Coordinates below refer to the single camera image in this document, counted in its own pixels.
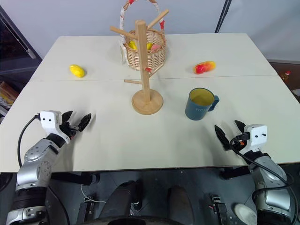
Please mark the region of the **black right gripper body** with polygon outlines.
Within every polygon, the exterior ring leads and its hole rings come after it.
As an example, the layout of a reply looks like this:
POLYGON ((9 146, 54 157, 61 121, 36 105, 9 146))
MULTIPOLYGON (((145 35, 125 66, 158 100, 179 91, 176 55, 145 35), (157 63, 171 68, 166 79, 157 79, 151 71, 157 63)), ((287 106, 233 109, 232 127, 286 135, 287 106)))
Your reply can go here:
POLYGON ((244 132, 240 135, 235 136, 230 142, 230 149, 235 153, 240 152, 247 145, 247 140, 249 139, 249 132, 244 132))

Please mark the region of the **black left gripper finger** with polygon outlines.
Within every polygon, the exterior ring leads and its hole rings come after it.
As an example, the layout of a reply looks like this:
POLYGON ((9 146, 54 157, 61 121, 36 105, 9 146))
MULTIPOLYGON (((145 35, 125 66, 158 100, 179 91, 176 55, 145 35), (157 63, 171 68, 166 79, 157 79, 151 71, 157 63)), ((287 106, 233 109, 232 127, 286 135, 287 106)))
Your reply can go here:
POLYGON ((78 131, 82 132, 91 120, 91 113, 85 115, 78 124, 78 131))
POLYGON ((61 117, 62 117, 62 123, 67 122, 70 119, 72 113, 73 113, 73 111, 67 111, 67 112, 63 113, 61 115, 61 117))

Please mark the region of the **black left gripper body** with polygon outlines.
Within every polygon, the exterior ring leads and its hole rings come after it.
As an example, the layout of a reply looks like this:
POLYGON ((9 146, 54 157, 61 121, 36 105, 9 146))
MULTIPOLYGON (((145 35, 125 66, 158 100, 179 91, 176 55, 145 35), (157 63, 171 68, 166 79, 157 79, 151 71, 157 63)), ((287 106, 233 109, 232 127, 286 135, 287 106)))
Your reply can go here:
POLYGON ((79 131, 79 127, 75 125, 70 125, 70 123, 66 121, 60 125, 60 130, 64 134, 66 134, 70 139, 73 139, 76 135, 76 132, 79 131))

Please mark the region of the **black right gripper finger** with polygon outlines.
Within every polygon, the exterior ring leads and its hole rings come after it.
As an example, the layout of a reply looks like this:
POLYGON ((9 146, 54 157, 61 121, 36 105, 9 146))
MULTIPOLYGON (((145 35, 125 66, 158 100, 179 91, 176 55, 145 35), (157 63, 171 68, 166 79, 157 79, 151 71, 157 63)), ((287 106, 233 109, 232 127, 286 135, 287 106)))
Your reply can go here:
POLYGON ((243 134, 244 133, 244 128, 246 127, 246 125, 243 122, 239 121, 239 120, 235 120, 234 122, 235 122, 237 128, 239 129, 240 133, 243 134))
POLYGON ((218 127, 217 125, 214 125, 214 129, 217 135, 217 138, 221 142, 223 148, 225 151, 231 150, 229 140, 226 138, 224 131, 218 127))

